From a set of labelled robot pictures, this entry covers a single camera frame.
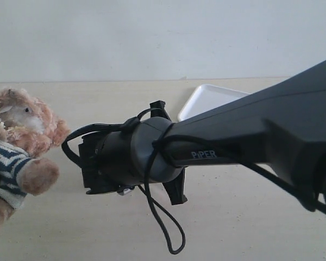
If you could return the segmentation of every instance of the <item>robotic arm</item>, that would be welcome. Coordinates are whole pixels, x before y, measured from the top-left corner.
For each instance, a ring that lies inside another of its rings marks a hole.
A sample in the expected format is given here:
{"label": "robotic arm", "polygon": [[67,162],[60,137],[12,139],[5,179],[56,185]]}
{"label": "robotic arm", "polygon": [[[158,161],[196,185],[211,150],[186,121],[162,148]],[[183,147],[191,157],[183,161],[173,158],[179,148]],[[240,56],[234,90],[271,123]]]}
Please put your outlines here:
{"label": "robotic arm", "polygon": [[[241,164],[296,197],[308,211],[326,214],[326,61],[182,122],[172,122],[164,106],[151,103],[124,124],[88,125],[66,139],[62,149],[81,168],[88,194],[124,195],[138,186],[151,210],[153,204],[162,209],[151,198],[149,184],[162,183],[171,203],[182,204],[187,201],[186,167]],[[141,121],[148,112],[151,117]],[[78,156],[67,143],[81,135]],[[270,166],[275,175],[258,164]],[[170,248],[174,254],[181,250]]]}

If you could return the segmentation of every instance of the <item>plush toy face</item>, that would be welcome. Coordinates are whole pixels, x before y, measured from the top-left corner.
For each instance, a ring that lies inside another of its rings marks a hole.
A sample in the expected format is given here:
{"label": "plush toy face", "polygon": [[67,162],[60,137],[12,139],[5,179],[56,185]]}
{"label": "plush toy face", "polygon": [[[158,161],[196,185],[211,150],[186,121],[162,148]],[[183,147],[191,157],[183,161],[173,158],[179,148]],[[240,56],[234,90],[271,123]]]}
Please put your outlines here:
{"label": "plush toy face", "polygon": [[8,131],[8,141],[32,156],[60,146],[70,133],[64,120],[24,89],[0,91],[0,121]]}

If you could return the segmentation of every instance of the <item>plush toy ear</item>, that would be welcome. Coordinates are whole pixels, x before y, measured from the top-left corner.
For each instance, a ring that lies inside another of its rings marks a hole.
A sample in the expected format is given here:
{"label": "plush toy ear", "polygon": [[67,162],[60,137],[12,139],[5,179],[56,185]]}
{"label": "plush toy ear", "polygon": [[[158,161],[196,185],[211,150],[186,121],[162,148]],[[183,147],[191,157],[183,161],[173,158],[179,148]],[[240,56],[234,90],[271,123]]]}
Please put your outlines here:
{"label": "plush toy ear", "polygon": [[71,130],[67,126],[65,120],[59,119],[57,121],[57,127],[53,133],[52,143],[54,147],[60,146],[70,134]]}

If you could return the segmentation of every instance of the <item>stuffed animal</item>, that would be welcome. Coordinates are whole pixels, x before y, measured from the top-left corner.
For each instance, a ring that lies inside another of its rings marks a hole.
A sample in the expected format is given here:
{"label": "stuffed animal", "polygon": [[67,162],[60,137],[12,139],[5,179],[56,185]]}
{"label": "stuffed animal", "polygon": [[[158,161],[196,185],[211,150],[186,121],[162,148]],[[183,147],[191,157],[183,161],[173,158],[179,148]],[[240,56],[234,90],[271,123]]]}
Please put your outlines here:
{"label": "stuffed animal", "polygon": [[0,90],[0,228],[28,194],[40,195],[57,181],[56,163],[40,157],[69,133],[65,120],[39,98],[24,89]]}

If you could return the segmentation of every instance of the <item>wall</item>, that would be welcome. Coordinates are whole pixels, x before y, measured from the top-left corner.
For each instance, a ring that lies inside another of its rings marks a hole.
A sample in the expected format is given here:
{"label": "wall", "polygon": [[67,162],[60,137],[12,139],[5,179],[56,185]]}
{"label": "wall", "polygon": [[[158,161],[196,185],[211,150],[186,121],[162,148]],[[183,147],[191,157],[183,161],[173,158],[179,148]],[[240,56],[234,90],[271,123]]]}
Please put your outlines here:
{"label": "wall", "polygon": [[326,59],[326,1],[0,0],[0,82],[290,76]]}

